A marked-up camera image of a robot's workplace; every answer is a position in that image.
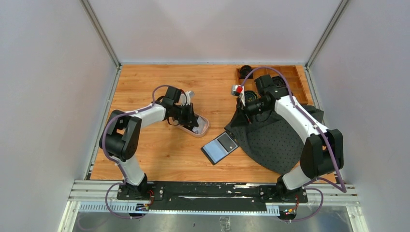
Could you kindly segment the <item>silver VIP credit card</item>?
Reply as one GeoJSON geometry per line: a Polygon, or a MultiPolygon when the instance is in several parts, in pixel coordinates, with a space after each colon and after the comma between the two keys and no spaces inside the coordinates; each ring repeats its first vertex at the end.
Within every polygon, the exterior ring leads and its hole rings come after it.
{"type": "Polygon", "coordinates": [[[207,125],[203,124],[203,125],[199,125],[198,127],[193,127],[192,131],[195,134],[202,134],[206,131],[206,129],[207,129],[207,125]]]}

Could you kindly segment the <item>pink oval card tray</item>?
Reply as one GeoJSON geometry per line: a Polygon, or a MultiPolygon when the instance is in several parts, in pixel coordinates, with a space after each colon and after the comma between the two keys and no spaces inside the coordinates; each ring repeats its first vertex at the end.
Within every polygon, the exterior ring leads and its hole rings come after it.
{"type": "Polygon", "coordinates": [[[177,128],[179,128],[180,130],[186,132],[187,134],[193,137],[201,138],[207,133],[209,126],[210,126],[210,122],[207,118],[201,115],[195,114],[195,116],[197,117],[198,127],[195,127],[195,126],[188,127],[188,126],[178,125],[177,128]]]}

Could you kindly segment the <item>black credit card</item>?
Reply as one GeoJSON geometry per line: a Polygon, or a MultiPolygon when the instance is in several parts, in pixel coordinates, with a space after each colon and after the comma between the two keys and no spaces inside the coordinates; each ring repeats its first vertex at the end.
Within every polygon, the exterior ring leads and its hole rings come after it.
{"type": "Polygon", "coordinates": [[[229,154],[236,150],[238,148],[237,143],[234,141],[234,139],[224,132],[218,137],[218,142],[222,145],[222,147],[225,149],[225,151],[229,154]]]}

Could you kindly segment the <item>black card holder wallet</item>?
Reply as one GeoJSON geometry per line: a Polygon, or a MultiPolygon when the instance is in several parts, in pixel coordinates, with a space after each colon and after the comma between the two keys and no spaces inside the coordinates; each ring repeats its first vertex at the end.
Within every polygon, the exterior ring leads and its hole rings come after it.
{"type": "Polygon", "coordinates": [[[222,147],[222,145],[218,142],[217,139],[219,136],[217,136],[215,139],[211,140],[209,143],[201,147],[202,153],[207,157],[207,159],[211,162],[212,165],[216,165],[217,163],[219,163],[221,160],[223,160],[225,157],[227,157],[229,154],[232,153],[231,152],[228,154],[225,151],[225,149],[222,147]]]}

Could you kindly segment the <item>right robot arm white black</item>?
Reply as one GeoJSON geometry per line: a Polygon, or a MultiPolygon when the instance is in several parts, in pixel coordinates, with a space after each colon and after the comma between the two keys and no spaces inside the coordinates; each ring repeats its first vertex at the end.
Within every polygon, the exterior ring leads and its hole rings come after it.
{"type": "Polygon", "coordinates": [[[276,183],[279,200],[288,202],[305,185],[325,174],[339,173],[344,166],[343,135],[338,129],[331,130],[307,112],[292,94],[287,80],[278,83],[277,77],[263,75],[255,79],[260,97],[245,101],[242,85],[233,85],[231,94],[236,96],[234,126],[252,122],[257,113],[272,110],[283,117],[303,142],[299,166],[281,175],[276,183]]]}

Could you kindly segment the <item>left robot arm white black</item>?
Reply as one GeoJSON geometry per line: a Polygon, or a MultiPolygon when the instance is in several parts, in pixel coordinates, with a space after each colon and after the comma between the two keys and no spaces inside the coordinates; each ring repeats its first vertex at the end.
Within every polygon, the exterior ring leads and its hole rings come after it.
{"type": "Polygon", "coordinates": [[[123,112],[114,110],[103,130],[99,146],[107,159],[114,162],[123,176],[123,185],[137,200],[148,194],[147,175],[135,157],[141,129],[161,121],[180,127],[191,135],[204,131],[206,123],[195,114],[192,103],[193,91],[184,91],[171,85],[165,95],[156,98],[143,108],[123,112]]]}

